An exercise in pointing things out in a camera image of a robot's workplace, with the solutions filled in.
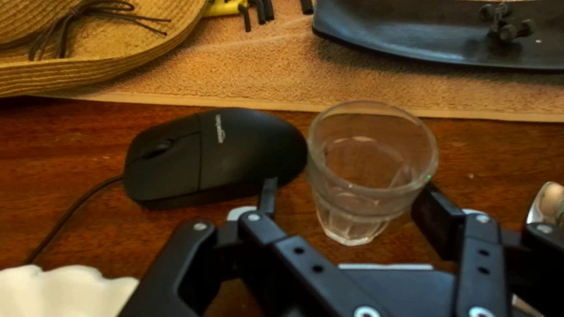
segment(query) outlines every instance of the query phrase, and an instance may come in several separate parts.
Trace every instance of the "mouse scroll wheel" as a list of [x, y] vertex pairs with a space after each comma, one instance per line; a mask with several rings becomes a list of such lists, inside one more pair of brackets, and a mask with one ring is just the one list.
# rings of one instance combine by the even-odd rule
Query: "mouse scroll wheel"
[[164, 152], [168, 151], [170, 149], [170, 147], [172, 146], [173, 142], [172, 140], [165, 140], [163, 142], [160, 142], [158, 144], [156, 144], [153, 148], [148, 149], [145, 153], [143, 153], [143, 158], [144, 159], [151, 159], [155, 156], [159, 156], [161, 154], [163, 154]]

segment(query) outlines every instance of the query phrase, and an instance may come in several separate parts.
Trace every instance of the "mouse cable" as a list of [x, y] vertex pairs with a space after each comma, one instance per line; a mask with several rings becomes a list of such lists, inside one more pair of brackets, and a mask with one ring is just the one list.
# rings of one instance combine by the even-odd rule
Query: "mouse cable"
[[123, 177], [124, 177], [123, 175], [119, 175], [119, 176], [115, 176], [115, 177], [106, 179], [105, 181], [103, 181], [103, 182], [99, 183], [98, 185], [92, 187], [89, 191], [87, 191], [79, 199], [77, 199], [74, 202], [74, 204], [72, 204], [72, 206], [70, 206], [70, 208], [67, 209], [67, 211], [63, 214], [63, 216], [57, 221], [57, 223], [54, 225], [53, 229], [51, 229], [49, 234], [47, 234], [47, 236], [41, 241], [41, 243], [25, 259], [25, 261], [23, 262], [23, 265], [32, 264], [33, 261], [35, 261], [37, 256], [39, 254], [41, 254], [43, 249], [49, 243], [51, 243], [53, 238], [57, 235], [57, 233], [59, 233], [59, 231], [64, 226], [64, 224], [67, 222], [67, 220], [73, 215], [73, 213], [78, 209], [78, 207], [80, 207], [88, 198], [90, 198], [92, 195], [94, 195], [95, 193], [102, 190], [104, 187], [120, 181]]

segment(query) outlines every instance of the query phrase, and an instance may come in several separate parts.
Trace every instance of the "glass rim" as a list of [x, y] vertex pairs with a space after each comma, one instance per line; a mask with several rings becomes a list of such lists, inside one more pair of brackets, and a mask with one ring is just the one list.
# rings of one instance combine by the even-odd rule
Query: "glass rim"
[[414, 124], [421, 126], [425, 135], [427, 136], [427, 140], [429, 141], [429, 145], [431, 146], [432, 154], [431, 154], [430, 161], [429, 161], [425, 171], [423, 173], [421, 173], [421, 175], [418, 178], [410, 181], [409, 183], [407, 183], [405, 185], [397, 186], [397, 187], [392, 187], [392, 188], [376, 188], [376, 187], [366, 187], [366, 186], [362, 186], [362, 185], [359, 185], [359, 184], [355, 184], [353, 182], [349, 182], [349, 181], [339, 177], [330, 168], [328, 168], [326, 165], [322, 164], [320, 162], [318, 156], [314, 155], [312, 151], [308, 150], [309, 157], [312, 159], [315, 166], [323, 173], [323, 175], [328, 177], [332, 182], [335, 182], [338, 186], [342, 186], [342, 188], [348, 188], [349, 190], [353, 190], [353, 191], [360, 192], [360, 193], [367, 193], [367, 194], [374, 194], [374, 193], [385, 193], [387, 195], [389, 195], [389, 194], [402, 194], [402, 193], [406, 193], [406, 192], [416, 190], [416, 189], [420, 188], [421, 186], [423, 186], [425, 183], [427, 183], [430, 180], [430, 178], [435, 174], [435, 172], [438, 168], [438, 165], [439, 165], [438, 164], [438, 162], [439, 162], [439, 149], [438, 149], [438, 146], [437, 146], [437, 140], [435, 138], [435, 135], [431, 132], [429, 127], [427, 127], [427, 125], [425, 123], [423, 123], [423, 121], [421, 121], [421, 119], [419, 119], [417, 116], [409, 113], [408, 111], [406, 111], [403, 108], [397, 107], [397, 106], [389, 104], [389, 103], [379, 102], [379, 101], [376, 101], [376, 100], [364, 100], [364, 99], [362, 99], [362, 100], [352, 100], [352, 101], [348, 101], [348, 102], [338, 103], [338, 104], [335, 104], [335, 105], [325, 109], [324, 111], [320, 112], [315, 117], [315, 119], [312, 121], [312, 123], [309, 127], [309, 130], [308, 130], [308, 133], [307, 133], [308, 149], [310, 149], [312, 147], [314, 132], [316, 130], [318, 123], [324, 117], [326, 117], [327, 114], [334, 111], [336, 108], [340, 108], [340, 107], [343, 107], [345, 105], [354, 104], [354, 103], [379, 104], [379, 105], [391, 108], [391, 109], [398, 111], [401, 114], [405, 115]]

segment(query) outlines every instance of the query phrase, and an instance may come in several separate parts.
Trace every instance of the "glass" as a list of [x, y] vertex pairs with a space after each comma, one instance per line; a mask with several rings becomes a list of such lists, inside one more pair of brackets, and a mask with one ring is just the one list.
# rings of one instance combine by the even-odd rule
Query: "glass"
[[327, 236], [369, 243], [410, 207], [437, 170], [437, 142], [417, 117], [373, 101], [335, 105], [308, 135], [317, 215]]

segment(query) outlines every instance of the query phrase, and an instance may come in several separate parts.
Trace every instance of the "metal screw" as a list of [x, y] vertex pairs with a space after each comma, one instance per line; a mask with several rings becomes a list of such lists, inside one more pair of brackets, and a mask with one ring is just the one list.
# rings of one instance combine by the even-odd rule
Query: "metal screw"
[[205, 223], [199, 222], [199, 223], [194, 225], [194, 230], [202, 231], [202, 230], [205, 230], [207, 227], [208, 227], [208, 225], [206, 225]]
[[538, 226], [536, 226], [537, 230], [539, 230], [540, 232], [549, 235], [552, 232], [554, 232], [554, 230], [552, 230], [552, 228], [550, 226], [547, 226], [545, 224], [540, 224]]
[[250, 214], [247, 218], [248, 218], [250, 221], [257, 221], [257, 220], [259, 220], [259, 219], [261, 218], [261, 216], [259, 216], [258, 214]]
[[468, 311], [468, 316], [470, 317], [495, 317], [495, 315], [485, 309], [484, 307], [474, 306]]
[[354, 311], [354, 317], [380, 317], [380, 313], [370, 306], [361, 306]]
[[490, 221], [490, 218], [486, 215], [477, 215], [476, 220], [480, 223], [488, 223]]

